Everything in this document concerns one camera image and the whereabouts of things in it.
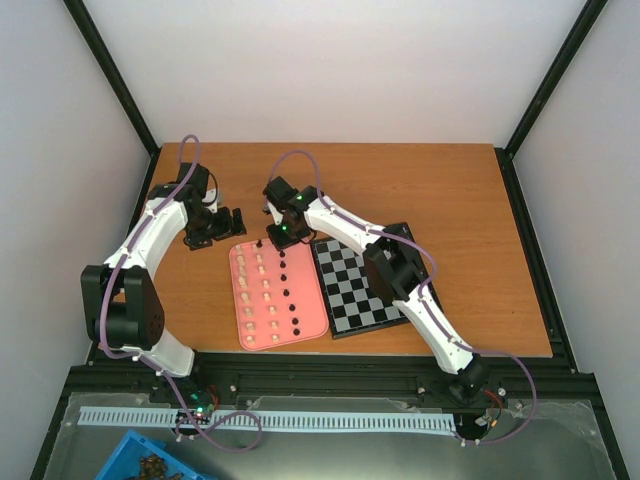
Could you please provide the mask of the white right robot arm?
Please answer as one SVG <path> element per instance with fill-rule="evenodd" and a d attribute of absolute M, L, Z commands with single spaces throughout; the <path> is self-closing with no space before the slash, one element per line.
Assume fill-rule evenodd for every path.
<path fill-rule="evenodd" d="M 364 262 L 369 288 L 385 305 L 396 307 L 414 326 L 451 376 L 447 390 L 452 401 L 467 406 L 483 389 L 488 369 L 481 356 L 451 325 L 429 285 L 427 253 L 400 226 L 370 223 L 337 205 L 314 186 L 292 187 L 282 177 L 268 180 L 265 209 L 273 223 L 267 234 L 280 250 L 311 233 L 323 233 L 350 248 Z"/>

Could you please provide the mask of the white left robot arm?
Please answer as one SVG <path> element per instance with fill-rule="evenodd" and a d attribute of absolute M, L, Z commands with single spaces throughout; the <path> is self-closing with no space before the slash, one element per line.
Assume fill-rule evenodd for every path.
<path fill-rule="evenodd" d="M 201 400 L 208 378 L 193 368 L 195 351 L 165 326 L 153 280 L 179 233 L 191 251 L 246 233 L 241 210 L 221 207 L 213 174 L 193 163 L 180 165 L 177 179 L 158 184 L 123 244 L 99 265 L 85 267 L 81 291 L 89 338 L 112 359 L 145 361 L 174 377 L 172 388 L 186 402 Z"/>

